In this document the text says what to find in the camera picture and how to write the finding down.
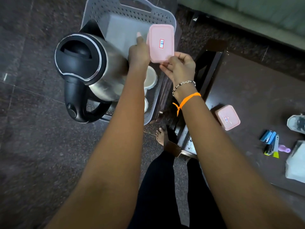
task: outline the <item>hand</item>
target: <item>hand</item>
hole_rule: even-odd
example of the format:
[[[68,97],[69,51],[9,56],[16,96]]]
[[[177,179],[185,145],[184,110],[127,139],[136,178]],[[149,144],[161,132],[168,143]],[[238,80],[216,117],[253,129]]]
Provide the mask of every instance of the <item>hand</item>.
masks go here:
[[[146,74],[150,62],[149,48],[139,32],[137,33],[137,44],[129,48],[128,61],[129,69],[141,69]]]
[[[188,54],[175,52],[175,56],[170,57],[169,63],[160,64],[160,69],[170,78],[175,88],[181,82],[194,80],[196,64]],[[183,84],[174,92],[175,98],[180,102],[188,93],[196,92],[193,83]]]

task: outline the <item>orange thread bracelet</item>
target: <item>orange thread bracelet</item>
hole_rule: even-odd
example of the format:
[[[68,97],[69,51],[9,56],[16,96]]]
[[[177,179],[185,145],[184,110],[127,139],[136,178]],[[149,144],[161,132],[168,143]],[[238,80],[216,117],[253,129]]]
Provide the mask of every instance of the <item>orange thread bracelet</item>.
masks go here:
[[[180,106],[178,106],[177,104],[173,103],[173,104],[177,107],[177,109],[178,109],[178,110],[177,110],[177,116],[178,116],[178,114],[179,114],[180,109],[183,107],[183,105],[185,105],[185,103],[188,102],[188,100],[191,99],[193,96],[201,96],[201,95],[200,95],[199,92],[196,92],[196,93],[193,93],[193,94],[191,94],[191,95],[185,97],[185,98],[182,100]]]

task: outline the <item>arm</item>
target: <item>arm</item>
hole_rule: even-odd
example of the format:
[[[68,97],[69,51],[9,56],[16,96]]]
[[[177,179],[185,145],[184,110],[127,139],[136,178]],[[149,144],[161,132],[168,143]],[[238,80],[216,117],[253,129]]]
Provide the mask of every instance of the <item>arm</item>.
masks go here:
[[[175,56],[170,58],[170,64],[160,65],[174,87],[193,80],[195,74],[195,62],[189,55],[176,52]],[[175,98],[181,103],[195,92],[193,84],[183,84],[175,91]],[[228,228],[305,228],[276,190],[248,163],[200,96],[192,97],[182,111],[204,175]]]
[[[148,64],[148,47],[139,37],[129,49],[129,72],[107,130],[48,229],[128,226],[139,189]]]

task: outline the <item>green sofa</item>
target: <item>green sofa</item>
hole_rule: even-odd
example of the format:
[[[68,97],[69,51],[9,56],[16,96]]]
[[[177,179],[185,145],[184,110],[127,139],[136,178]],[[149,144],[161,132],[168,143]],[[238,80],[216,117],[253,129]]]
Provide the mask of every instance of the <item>green sofa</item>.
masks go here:
[[[305,0],[178,0],[178,3],[305,51]]]

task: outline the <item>bracelet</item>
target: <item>bracelet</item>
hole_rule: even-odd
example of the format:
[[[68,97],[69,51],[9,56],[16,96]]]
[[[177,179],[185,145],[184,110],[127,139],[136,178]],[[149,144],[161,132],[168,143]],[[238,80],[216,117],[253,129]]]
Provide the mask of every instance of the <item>bracelet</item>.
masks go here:
[[[185,97],[185,98],[182,100],[180,106],[178,106],[177,104],[173,103],[173,104],[177,107],[177,109],[178,109],[178,110],[177,110],[177,116],[178,116],[178,114],[179,114],[180,109],[183,107],[183,105],[185,105],[185,103],[188,102],[189,99],[191,99],[193,96],[201,96],[201,95],[200,95],[199,92],[196,92],[196,93],[193,93],[193,94],[191,94],[191,95]]]
[[[188,81],[181,82],[180,84],[178,84],[178,85],[175,87],[175,89],[173,90],[173,92],[174,92],[179,86],[181,86],[182,84],[187,84],[187,83],[193,83],[193,84],[195,85],[195,87],[196,87],[195,81],[193,81],[193,80],[188,80]]]

